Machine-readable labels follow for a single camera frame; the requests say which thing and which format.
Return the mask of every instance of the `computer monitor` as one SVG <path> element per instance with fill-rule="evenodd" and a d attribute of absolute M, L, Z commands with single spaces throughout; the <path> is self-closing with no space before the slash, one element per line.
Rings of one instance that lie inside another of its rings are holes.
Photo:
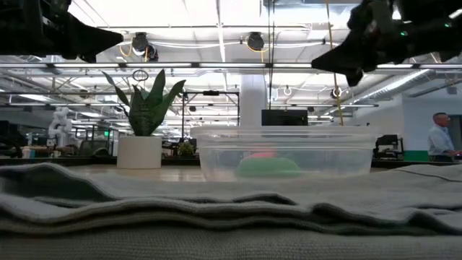
<path fill-rule="evenodd" d="M 307 126 L 306 110 L 262 110 L 262 126 Z"/>

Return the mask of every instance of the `ceiling light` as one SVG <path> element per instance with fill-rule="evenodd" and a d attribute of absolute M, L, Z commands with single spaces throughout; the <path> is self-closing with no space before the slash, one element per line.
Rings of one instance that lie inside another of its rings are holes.
<path fill-rule="evenodd" d="M 92 113 L 92 112 L 80 112 L 82 115 L 84 116 L 88 116 L 88 117 L 103 117 L 103 115 L 99 114 L 99 113 Z"/>
<path fill-rule="evenodd" d="M 247 38 L 247 46 L 253 51 L 262 51 L 265 42 L 259 32 L 251 32 Z"/>
<path fill-rule="evenodd" d="M 462 64 L 422 64 L 420 69 L 462 69 Z"/>
<path fill-rule="evenodd" d="M 343 108 L 377 108 L 377 104 L 370 104 L 370 105 L 342 105 Z"/>
<path fill-rule="evenodd" d="M 292 94 L 292 89 L 289 87 L 289 85 L 287 85 L 286 88 L 284 89 L 284 94 L 285 95 Z"/>
<path fill-rule="evenodd" d="M 118 126 L 130 126 L 130 123 L 122 123 L 122 122 L 120 122 L 120 123 L 115 123 L 115 124 L 118 125 Z"/>
<path fill-rule="evenodd" d="M 378 69 L 410 69 L 413 64 L 380 64 L 377 65 Z"/>
<path fill-rule="evenodd" d="M 332 123 L 332 120 L 312 120 L 308 121 L 308 123 Z"/>
<path fill-rule="evenodd" d="M 308 118 L 332 118 L 332 116 L 308 116 Z"/>
<path fill-rule="evenodd" d="M 84 103 L 72 103 L 72 104 L 50 103 L 49 105 L 54 105 L 54 106 L 86 106 L 87 104 L 84 104 Z"/>
<path fill-rule="evenodd" d="M 8 103 L 7 105 L 13 106 L 46 106 L 44 103 Z"/>
<path fill-rule="evenodd" d="M 7 69 L 24 69 L 25 66 L 27 68 L 46 68 L 46 64 L 33 64 L 33 63 L 27 63 L 27 64 L 16 64 L 16 63 L 6 63 L 6 64 L 0 64 L 0 68 L 7 68 Z"/>
<path fill-rule="evenodd" d="M 310 69 L 311 64 L 274 64 L 274 68 Z"/>
<path fill-rule="evenodd" d="M 128 68 L 188 68 L 191 63 L 127 63 Z"/>
<path fill-rule="evenodd" d="M 28 98 L 28 99 L 31 99 L 31 100 L 43 101 L 43 102 L 51 100 L 50 98 L 43 97 L 42 95 L 28 95 L 28 94 L 26 94 L 26 95 L 19 95 L 19 96 L 23 97 L 23 98 Z"/>
<path fill-rule="evenodd" d="M 200 63 L 201 68 L 264 68 L 265 64 Z"/>
<path fill-rule="evenodd" d="M 454 20 L 455 18 L 457 18 L 461 14 L 462 14 L 462 9 L 457 9 L 454 13 L 449 15 L 449 18 Z"/>
<path fill-rule="evenodd" d="M 53 64 L 56 68 L 75 68 L 75 69 L 91 69 L 91 68 L 118 68 L 118 64 L 108 64 L 108 63 L 101 63 L 101 64 L 67 64 L 67 63 L 59 63 Z"/>

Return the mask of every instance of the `plastic container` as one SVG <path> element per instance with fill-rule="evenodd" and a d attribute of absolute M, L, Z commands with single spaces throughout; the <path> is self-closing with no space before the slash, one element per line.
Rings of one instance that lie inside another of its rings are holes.
<path fill-rule="evenodd" d="M 207 181 L 282 181 L 368 174 L 377 134 L 361 126 L 202 126 Z"/>

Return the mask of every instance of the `snake plant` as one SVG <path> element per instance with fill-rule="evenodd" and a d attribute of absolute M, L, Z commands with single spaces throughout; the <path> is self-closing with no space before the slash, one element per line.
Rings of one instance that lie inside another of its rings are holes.
<path fill-rule="evenodd" d="M 170 92 L 164 95 L 165 71 L 162 70 L 156 76 L 150 92 L 133 85 L 134 92 L 131 95 L 131 100 L 128 101 L 127 96 L 116 86 L 114 80 L 107 73 L 103 72 L 103 74 L 109 84 L 114 86 L 121 102 L 130 108 L 127 112 L 126 108 L 121 105 L 133 132 L 138 137 L 148 137 L 160 126 L 175 96 L 183 92 L 183 86 L 186 82 L 185 80 L 177 82 Z"/>

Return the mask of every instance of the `white robot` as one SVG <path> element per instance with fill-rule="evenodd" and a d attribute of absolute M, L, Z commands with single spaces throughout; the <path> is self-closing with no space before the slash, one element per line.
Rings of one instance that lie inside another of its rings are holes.
<path fill-rule="evenodd" d="M 65 147 L 68 144 L 68 134 L 72 130 L 72 121 L 67 118 L 68 108 L 56 108 L 53 121 L 48 127 L 48 147 Z"/>

